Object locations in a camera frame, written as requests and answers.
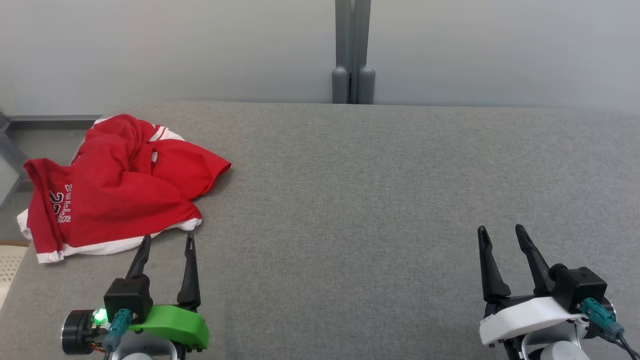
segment white wall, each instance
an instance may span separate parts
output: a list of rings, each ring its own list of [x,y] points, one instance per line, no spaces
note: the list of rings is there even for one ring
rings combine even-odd
[[[4,0],[0,108],[102,114],[168,99],[330,102],[332,0]]]
[[[372,0],[374,103],[640,113],[636,0]]]

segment gray table surface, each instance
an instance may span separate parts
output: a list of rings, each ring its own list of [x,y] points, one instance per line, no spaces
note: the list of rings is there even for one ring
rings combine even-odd
[[[505,359],[477,334],[476,229],[488,228],[513,293],[531,293],[517,223],[550,264],[586,265],[609,283],[640,348],[638,117],[233,102],[127,112],[233,163],[196,201],[211,347],[195,359]],[[153,242],[157,304],[175,300],[185,238]],[[100,307],[133,255],[45,266],[30,248],[0,312],[0,359],[66,359],[66,315]],[[584,347],[592,359],[628,356],[602,340]]]

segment white trim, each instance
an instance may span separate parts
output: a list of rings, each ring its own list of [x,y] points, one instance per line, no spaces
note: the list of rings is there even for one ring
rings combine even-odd
[[[23,211],[22,213],[18,214],[17,220],[18,220],[18,226],[20,226],[20,232],[22,233],[22,235],[33,241],[33,235],[31,235],[31,229],[27,227],[27,218],[29,217],[29,209]]]
[[[156,133],[151,136],[151,138],[149,139],[148,142],[154,142],[156,140],[158,140],[160,138],[160,136],[162,136],[162,133],[164,132],[164,130],[166,129],[166,127],[164,126],[158,126],[158,129],[156,130]]]
[[[164,129],[164,134],[162,134],[162,136],[160,136],[160,138],[158,138],[158,140],[165,140],[165,139],[175,139],[175,140],[182,140],[184,141],[184,138],[176,133],[174,133],[173,131],[169,130],[168,127],[166,127]]]
[[[106,118],[104,118],[104,119],[98,119],[98,120],[96,120],[95,122],[93,122],[92,128],[93,128],[96,124],[100,124],[101,122],[103,122],[103,121],[107,121],[107,120],[109,120],[109,119],[111,119],[111,118],[112,118],[112,116],[110,116],[110,117],[106,117]]]
[[[27,227],[27,217],[29,209],[23,211],[18,215],[18,224],[20,225],[20,231],[29,240],[33,240],[31,235],[31,230]],[[173,229],[174,227],[178,227],[184,231],[192,231],[196,228],[196,226],[202,224],[201,218],[192,218],[187,221],[179,222],[178,224],[171,225],[167,227],[165,230]],[[155,238],[160,233],[151,234],[152,238]],[[62,251],[54,251],[54,252],[42,252],[37,253],[36,257],[38,258],[39,263],[57,263],[62,261],[65,256],[73,255],[73,254],[85,254],[85,255],[109,255],[115,254],[117,252],[126,251],[129,249],[133,249],[140,245],[144,239],[144,236],[136,236],[134,238],[122,239],[122,240],[113,240],[106,241],[104,243],[91,244],[81,247],[73,247],[67,244],[63,244]]]

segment metal frame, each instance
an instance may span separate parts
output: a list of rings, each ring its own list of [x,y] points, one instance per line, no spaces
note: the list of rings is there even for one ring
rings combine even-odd
[[[334,104],[372,104],[376,71],[367,67],[371,0],[335,0]]]
[[[22,167],[28,157],[11,140],[11,132],[14,130],[73,130],[88,129],[101,115],[53,115],[53,116],[16,116],[7,117],[0,112],[0,156],[4,158],[11,168],[16,171],[18,178],[11,190],[0,202],[3,209],[8,199],[17,191],[30,190],[33,184],[29,180],[26,171]]]

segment cable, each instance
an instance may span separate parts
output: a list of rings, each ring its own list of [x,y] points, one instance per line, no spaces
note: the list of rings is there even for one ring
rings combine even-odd
[[[619,333],[617,335],[618,339],[620,339],[620,342],[622,343],[623,348],[629,353],[629,355],[631,356],[631,358],[633,360],[637,360],[638,358],[636,357],[636,352],[629,346],[629,343],[627,343],[625,337],[622,335],[622,333]]]
[[[111,357],[111,347],[104,349],[104,358],[102,360],[109,360]]]
[[[98,352],[102,352],[102,353],[104,353],[104,350],[103,350],[101,347],[98,347],[98,346],[97,346],[96,344],[94,344],[94,343],[92,343],[92,344],[91,344],[91,348],[92,348],[92,349],[94,349],[95,351],[98,351]]]
[[[604,340],[607,340],[608,342],[610,342],[610,343],[612,343],[612,344],[617,345],[618,347],[620,347],[620,348],[621,348],[622,350],[624,350],[624,351],[627,351],[627,349],[625,348],[625,346],[624,346],[624,345],[622,345],[621,343],[617,342],[617,341],[607,339],[607,338],[605,338],[605,337],[603,337],[603,336],[600,336],[600,338],[601,338],[601,339],[604,339]],[[633,349],[631,349],[631,351],[634,353],[634,355],[635,355],[638,359],[640,359],[640,354],[639,354],[638,352],[636,352],[636,351],[635,351],[635,350],[633,350]]]

